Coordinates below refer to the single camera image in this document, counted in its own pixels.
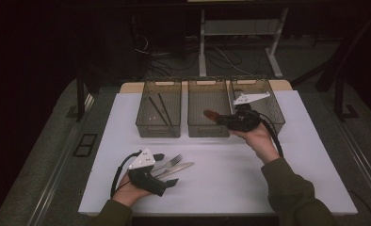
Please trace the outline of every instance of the dark floor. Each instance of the dark floor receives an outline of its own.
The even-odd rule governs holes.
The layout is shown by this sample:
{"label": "dark floor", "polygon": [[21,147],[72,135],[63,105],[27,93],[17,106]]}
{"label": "dark floor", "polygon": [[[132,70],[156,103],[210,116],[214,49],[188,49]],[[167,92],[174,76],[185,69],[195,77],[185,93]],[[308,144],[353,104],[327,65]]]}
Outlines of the dark floor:
{"label": "dark floor", "polygon": [[[266,59],[264,48],[271,39],[252,38],[238,40],[209,40],[207,42],[207,73],[209,75],[244,74],[227,62],[231,60],[238,69],[253,74],[265,74],[276,79]],[[284,75],[293,81],[331,57],[337,42],[319,43],[313,39],[281,40],[276,58]],[[190,44],[189,52],[181,57],[155,53],[147,62],[147,76],[198,76],[198,45]],[[341,123],[333,113],[333,88],[317,92],[315,83],[320,74],[294,87],[312,118],[329,156],[338,170],[359,213],[337,217],[341,225],[371,225],[371,187],[355,161],[343,127],[353,135],[371,165],[371,110],[350,86],[346,86],[345,104],[352,105],[359,118]],[[105,129],[115,88],[102,88],[94,95],[85,118],[75,122],[68,118],[71,107],[76,106],[76,89],[73,81],[62,93],[50,120],[29,156],[18,180],[0,210],[0,225],[83,225],[88,216],[77,213],[89,170],[98,151]],[[97,142],[88,158],[73,157],[73,148],[85,133],[97,134]],[[37,208],[38,200],[45,201],[45,208]],[[133,225],[276,225],[276,218],[135,218]]]}

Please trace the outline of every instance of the silver fork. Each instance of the silver fork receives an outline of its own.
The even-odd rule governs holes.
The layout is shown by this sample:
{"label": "silver fork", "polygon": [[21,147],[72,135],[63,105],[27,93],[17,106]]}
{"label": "silver fork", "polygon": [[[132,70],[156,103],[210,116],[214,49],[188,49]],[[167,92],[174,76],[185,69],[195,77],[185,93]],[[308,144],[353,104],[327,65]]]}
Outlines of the silver fork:
{"label": "silver fork", "polygon": [[182,158],[183,157],[179,154],[179,155],[175,156],[174,158],[172,158],[171,160],[169,160],[168,162],[166,162],[164,165],[153,168],[152,171],[159,170],[159,169],[162,169],[162,168],[171,168],[172,166],[179,163],[180,160],[182,160]]}

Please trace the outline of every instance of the cutlery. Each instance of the cutlery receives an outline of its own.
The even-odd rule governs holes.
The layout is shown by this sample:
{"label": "cutlery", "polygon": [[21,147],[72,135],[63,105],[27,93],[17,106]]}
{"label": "cutlery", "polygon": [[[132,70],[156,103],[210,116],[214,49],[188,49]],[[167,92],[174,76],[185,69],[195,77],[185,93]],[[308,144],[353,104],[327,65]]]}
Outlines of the cutlery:
{"label": "cutlery", "polygon": [[179,163],[180,160],[182,160],[182,158],[183,157],[179,154],[179,155],[175,156],[174,158],[172,158],[171,160],[169,160],[167,163],[165,163],[165,165],[162,165],[162,166],[159,166],[159,167],[155,167],[151,171],[160,170],[162,168],[173,167],[174,165],[176,165],[177,163]]}
{"label": "cutlery", "polygon": [[155,178],[156,179],[160,179],[162,177],[165,177],[165,176],[168,176],[168,175],[172,174],[173,172],[176,172],[176,171],[185,169],[187,167],[191,167],[192,165],[194,165],[194,163],[193,162],[190,162],[190,163],[179,164],[179,165],[176,165],[176,166],[171,167],[171,168],[167,168],[161,174],[156,175]]}

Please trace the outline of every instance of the silver knife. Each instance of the silver knife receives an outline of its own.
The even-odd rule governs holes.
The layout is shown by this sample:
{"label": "silver knife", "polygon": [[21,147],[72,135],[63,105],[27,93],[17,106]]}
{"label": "silver knife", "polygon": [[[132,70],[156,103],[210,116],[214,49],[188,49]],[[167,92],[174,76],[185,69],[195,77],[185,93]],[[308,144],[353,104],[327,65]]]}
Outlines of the silver knife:
{"label": "silver knife", "polygon": [[171,167],[171,168],[167,168],[164,172],[162,172],[161,174],[158,174],[155,176],[156,179],[160,179],[162,177],[165,177],[165,176],[168,176],[170,174],[172,174],[173,172],[176,172],[176,171],[179,171],[179,170],[182,170],[182,169],[185,169],[187,167],[191,167],[192,165],[194,165],[193,162],[190,162],[190,163],[183,163],[183,164],[179,164],[179,165],[176,165],[174,167]]}

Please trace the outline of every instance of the olive green sleeve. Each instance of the olive green sleeve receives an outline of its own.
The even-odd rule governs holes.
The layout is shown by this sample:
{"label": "olive green sleeve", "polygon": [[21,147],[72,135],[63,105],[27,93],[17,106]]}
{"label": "olive green sleeve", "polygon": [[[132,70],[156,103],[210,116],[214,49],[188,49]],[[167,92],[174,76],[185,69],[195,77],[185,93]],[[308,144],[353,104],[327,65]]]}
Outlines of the olive green sleeve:
{"label": "olive green sleeve", "polygon": [[262,167],[268,184],[268,201],[281,226],[338,225],[327,206],[315,198],[314,185],[296,175],[284,158]]}
{"label": "olive green sleeve", "polygon": [[97,217],[92,218],[88,226],[125,226],[132,217],[132,209],[112,200],[108,200]]}

